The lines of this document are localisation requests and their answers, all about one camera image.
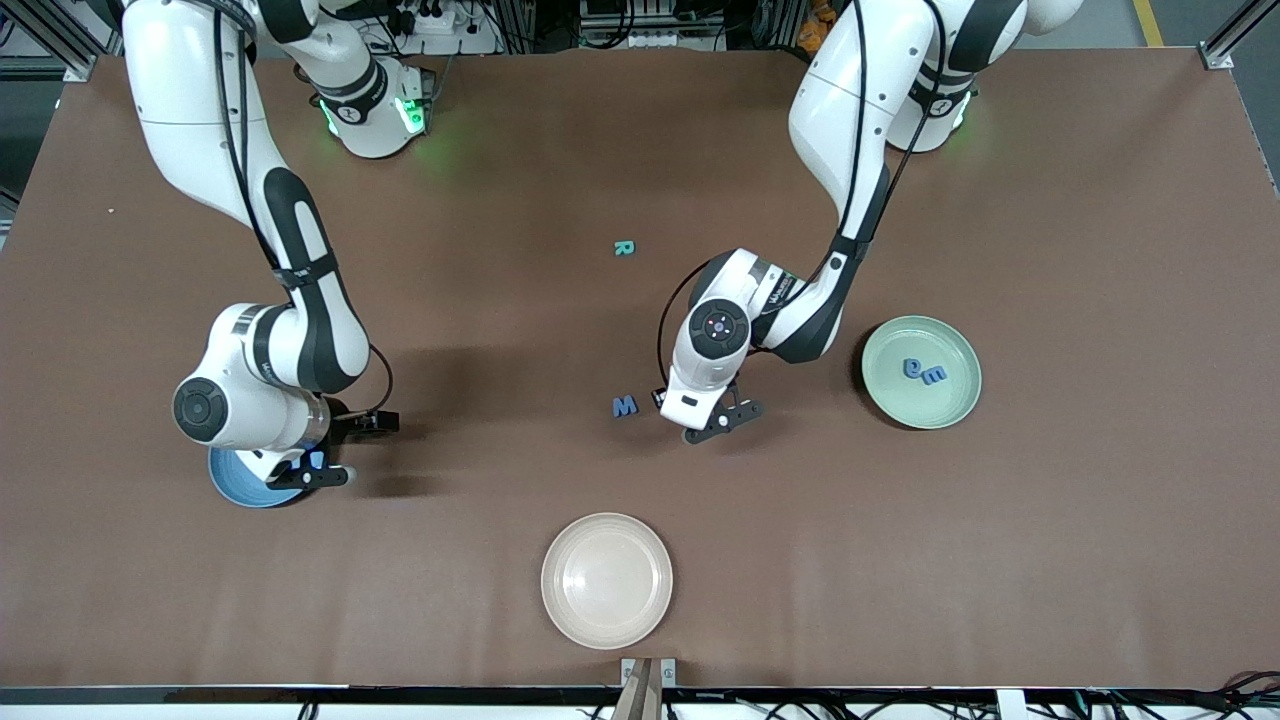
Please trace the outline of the blue round plate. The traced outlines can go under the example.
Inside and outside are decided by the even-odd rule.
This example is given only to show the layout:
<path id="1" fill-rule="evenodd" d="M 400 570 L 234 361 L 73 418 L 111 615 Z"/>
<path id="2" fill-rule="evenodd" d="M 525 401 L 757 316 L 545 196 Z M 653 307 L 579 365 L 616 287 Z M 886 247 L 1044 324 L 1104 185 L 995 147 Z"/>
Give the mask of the blue round plate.
<path id="1" fill-rule="evenodd" d="M 257 470 L 265 462 L 289 460 L 287 470 L 321 468 L 329 460 L 330 443 L 324 441 L 307 450 L 238 451 L 207 447 L 207 471 L 218 492 L 244 509 L 279 509 L 307 498 L 312 491 L 303 488 L 273 489 Z"/>

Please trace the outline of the green round plate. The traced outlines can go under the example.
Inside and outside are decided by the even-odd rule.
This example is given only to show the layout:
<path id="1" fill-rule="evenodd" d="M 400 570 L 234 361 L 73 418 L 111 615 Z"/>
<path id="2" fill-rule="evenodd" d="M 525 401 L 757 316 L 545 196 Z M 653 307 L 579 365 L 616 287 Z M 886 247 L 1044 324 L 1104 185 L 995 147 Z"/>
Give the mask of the green round plate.
<path id="1" fill-rule="evenodd" d="M 902 373 L 905 357 L 916 357 L 923 370 L 941 365 L 948 379 L 925 386 Z M 950 324 L 923 315 L 890 319 L 867 338 L 860 360 L 867 392 L 895 421 L 937 430 L 965 419 L 978 405 L 983 372 L 968 338 Z"/>

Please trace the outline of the beige round plate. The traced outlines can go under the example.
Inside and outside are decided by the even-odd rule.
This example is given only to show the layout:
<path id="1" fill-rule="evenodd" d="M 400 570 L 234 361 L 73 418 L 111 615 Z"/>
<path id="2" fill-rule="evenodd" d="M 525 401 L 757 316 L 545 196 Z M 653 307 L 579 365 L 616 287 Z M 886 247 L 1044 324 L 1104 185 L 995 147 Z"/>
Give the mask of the beige round plate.
<path id="1" fill-rule="evenodd" d="M 570 523 L 550 542 L 540 588 L 561 634 L 589 650 L 622 650 L 663 621 L 675 566 L 648 524 L 621 512 L 595 512 Z"/>

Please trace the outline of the long white power strip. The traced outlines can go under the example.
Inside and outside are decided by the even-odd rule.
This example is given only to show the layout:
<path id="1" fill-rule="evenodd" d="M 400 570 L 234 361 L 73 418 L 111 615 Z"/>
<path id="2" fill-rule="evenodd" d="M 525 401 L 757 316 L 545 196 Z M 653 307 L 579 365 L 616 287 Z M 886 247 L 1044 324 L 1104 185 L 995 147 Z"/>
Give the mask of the long white power strip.
<path id="1" fill-rule="evenodd" d="M 636 27 L 617 38 L 617 29 L 588 28 L 582 44 L 605 50 L 682 47 L 694 51 L 722 53 L 727 49 L 719 26 Z"/>

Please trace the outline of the orange objects pile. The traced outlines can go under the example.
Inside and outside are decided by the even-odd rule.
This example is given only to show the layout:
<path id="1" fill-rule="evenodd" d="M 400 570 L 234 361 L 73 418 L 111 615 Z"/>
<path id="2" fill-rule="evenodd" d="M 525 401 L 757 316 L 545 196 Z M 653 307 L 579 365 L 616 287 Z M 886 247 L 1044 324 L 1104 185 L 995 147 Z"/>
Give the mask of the orange objects pile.
<path id="1" fill-rule="evenodd" d="M 809 56 L 815 55 L 837 19 L 838 13 L 832 0 L 806 0 L 806 10 L 795 40 L 796 46 Z"/>

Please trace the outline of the white power strip with plugs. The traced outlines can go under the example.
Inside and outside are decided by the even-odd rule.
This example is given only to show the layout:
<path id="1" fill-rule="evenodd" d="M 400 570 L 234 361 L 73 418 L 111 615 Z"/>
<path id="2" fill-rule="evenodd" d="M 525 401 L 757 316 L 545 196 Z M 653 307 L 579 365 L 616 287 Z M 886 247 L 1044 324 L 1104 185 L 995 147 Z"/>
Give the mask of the white power strip with plugs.
<path id="1" fill-rule="evenodd" d="M 406 55 L 492 55 L 506 49 L 497 17 L 483 0 L 388 0 L 383 19 Z"/>

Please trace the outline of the metal table edge bracket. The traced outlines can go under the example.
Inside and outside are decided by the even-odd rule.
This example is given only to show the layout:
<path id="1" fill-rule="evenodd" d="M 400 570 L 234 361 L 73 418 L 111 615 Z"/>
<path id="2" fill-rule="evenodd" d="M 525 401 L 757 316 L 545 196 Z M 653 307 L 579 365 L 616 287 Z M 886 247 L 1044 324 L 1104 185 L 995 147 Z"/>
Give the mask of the metal table edge bracket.
<path id="1" fill-rule="evenodd" d="M 660 687 L 663 691 L 678 687 L 678 665 L 672 657 L 666 659 L 622 659 L 620 662 L 620 684 L 627 685 L 631 676 L 639 674 L 640 687 Z"/>

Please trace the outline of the aluminium frame profile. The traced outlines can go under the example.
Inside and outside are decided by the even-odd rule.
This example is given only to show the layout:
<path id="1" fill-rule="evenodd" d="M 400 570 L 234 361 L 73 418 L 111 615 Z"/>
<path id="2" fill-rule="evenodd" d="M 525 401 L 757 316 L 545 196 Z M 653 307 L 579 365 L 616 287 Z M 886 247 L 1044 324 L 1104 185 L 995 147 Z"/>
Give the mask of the aluminium frame profile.
<path id="1" fill-rule="evenodd" d="M 1280 0 L 1242 0 L 1242 5 L 1207 40 L 1199 42 L 1198 54 L 1203 68 L 1231 69 L 1231 51 L 1276 8 L 1280 8 Z"/>
<path id="2" fill-rule="evenodd" d="M 0 79 L 84 83 L 122 54 L 125 0 L 0 0 Z"/>

